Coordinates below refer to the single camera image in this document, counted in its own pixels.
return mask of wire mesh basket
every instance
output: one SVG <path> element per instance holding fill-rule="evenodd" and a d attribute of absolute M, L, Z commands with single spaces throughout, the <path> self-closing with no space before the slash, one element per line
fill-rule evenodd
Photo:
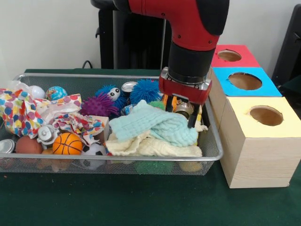
<path fill-rule="evenodd" d="M 103 85 L 115 84 L 121 87 L 127 81 L 158 80 L 158 77 L 24 73 L 15 79 L 29 86 L 40 86 L 44 90 L 61 86 L 68 94 L 80 93 L 82 99 L 87 99 Z M 214 161 L 221 159 L 223 154 L 209 101 L 203 107 L 202 122 L 209 129 L 201 132 L 198 137 L 203 157 L 0 153 L 0 172 L 205 175 Z M 17 136 L 6 131 L 3 120 L 0 119 L 0 140 L 9 138 L 18 140 Z"/>

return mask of red box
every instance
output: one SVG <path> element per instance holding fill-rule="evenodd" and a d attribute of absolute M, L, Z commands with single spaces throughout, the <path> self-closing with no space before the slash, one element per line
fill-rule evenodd
<path fill-rule="evenodd" d="M 211 62 L 212 67 L 260 67 L 244 45 L 218 45 Z"/>

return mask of stacked boxes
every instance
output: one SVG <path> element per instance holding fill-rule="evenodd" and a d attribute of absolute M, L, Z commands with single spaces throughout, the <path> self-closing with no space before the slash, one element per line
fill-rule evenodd
<path fill-rule="evenodd" d="M 284 187 L 301 159 L 301 121 L 246 46 L 216 48 L 209 94 L 230 188 Z"/>

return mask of mini basketball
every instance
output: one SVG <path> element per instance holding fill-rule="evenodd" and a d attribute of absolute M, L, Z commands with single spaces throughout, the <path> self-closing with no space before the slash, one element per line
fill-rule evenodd
<path fill-rule="evenodd" d="M 83 143 L 72 133 L 63 133 L 53 143 L 53 154 L 81 154 Z"/>

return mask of purple spiky ball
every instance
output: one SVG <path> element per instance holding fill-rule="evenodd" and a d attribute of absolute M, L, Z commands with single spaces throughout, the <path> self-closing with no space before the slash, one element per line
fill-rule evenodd
<path fill-rule="evenodd" d="M 119 115 L 118 108 L 107 94 L 101 93 L 97 97 L 88 97 L 83 101 L 80 113 L 82 115 L 96 115 L 109 117 L 111 114 Z"/>

